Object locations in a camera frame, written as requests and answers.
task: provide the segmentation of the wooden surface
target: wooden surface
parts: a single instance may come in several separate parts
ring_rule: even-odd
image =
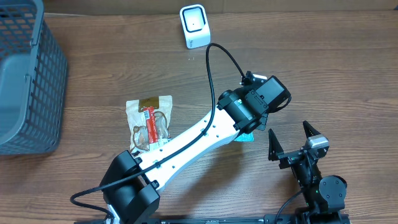
[[[272,114],[286,151],[305,142],[308,120],[330,140],[323,176],[348,181],[353,223],[398,223],[398,13],[295,12],[208,18],[213,42],[243,70],[276,75],[293,100]],[[205,48],[187,50],[172,16],[49,18],[70,63],[63,134],[52,154],[0,157],[0,223],[72,223],[104,217],[69,197],[94,187],[129,147],[127,100],[172,95],[176,136],[210,109]],[[220,50],[210,63],[216,95],[239,73]],[[298,185],[267,160],[266,132],[233,142],[183,171],[162,193],[157,217],[250,217],[276,213]],[[102,195],[83,198],[104,205]],[[302,197],[285,212],[303,206]]]
[[[46,12],[81,15],[178,14],[191,4],[207,13],[393,10],[398,0],[44,0]]]

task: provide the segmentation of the basket handle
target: basket handle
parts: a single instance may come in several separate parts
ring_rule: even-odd
[[[30,40],[30,46],[36,46],[40,40],[40,33],[42,31],[43,19],[44,19],[44,5],[42,0],[33,0],[36,5],[36,19],[33,27],[32,39]]]

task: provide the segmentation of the blue basket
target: blue basket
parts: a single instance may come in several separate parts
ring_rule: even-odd
[[[0,1],[0,154],[57,148],[67,74],[43,2]]]

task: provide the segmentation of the beige wall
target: beige wall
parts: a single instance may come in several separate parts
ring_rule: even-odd
[[[83,15],[178,14],[189,4],[207,13],[391,10],[398,0],[44,0],[46,12]]]

